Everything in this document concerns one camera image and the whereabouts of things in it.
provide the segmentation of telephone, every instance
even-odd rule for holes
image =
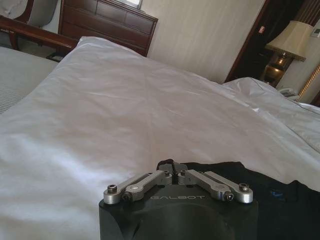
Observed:
[[[297,100],[298,98],[298,93],[290,87],[282,88],[278,92],[290,100]]]

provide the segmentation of black cloth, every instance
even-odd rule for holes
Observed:
[[[185,164],[189,170],[212,171],[235,183],[249,184],[259,203],[258,240],[320,239],[320,192],[297,180],[281,183],[240,162]]]

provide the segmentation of lamp base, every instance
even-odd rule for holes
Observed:
[[[269,64],[265,66],[261,80],[275,87],[285,74],[291,61],[292,58],[286,57],[285,53],[277,55],[275,58],[273,57]]]

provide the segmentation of wall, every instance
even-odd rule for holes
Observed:
[[[55,8],[51,22],[43,26],[42,29],[56,33],[56,34],[58,33],[60,6],[61,6],[61,0],[58,0],[58,2],[56,3],[56,8]]]
[[[320,28],[320,21],[315,28]],[[277,85],[277,89],[292,88],[298,93],[318,64],[320,64],[320,38],[310,37],[306,49],[306,60],[304,62],[294,60]],[[320,76],[318,75],[300,102],[310,103],[319,91]]]
[[[159,18],[148,57],[226,79],[264,0],[143,0],[142,10]]]

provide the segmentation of white bedsheet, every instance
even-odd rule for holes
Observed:
[[[82,38],[0,115],[0,239],[99,239],[98,203],[107,185],[168,158],[240,161],[319,191],[317,113],[257,84],[246,82],[250,89],[241,93],[240,82],[219,85]],[[290,121],[301,115],[312,118],[305,131],[303,122]]]

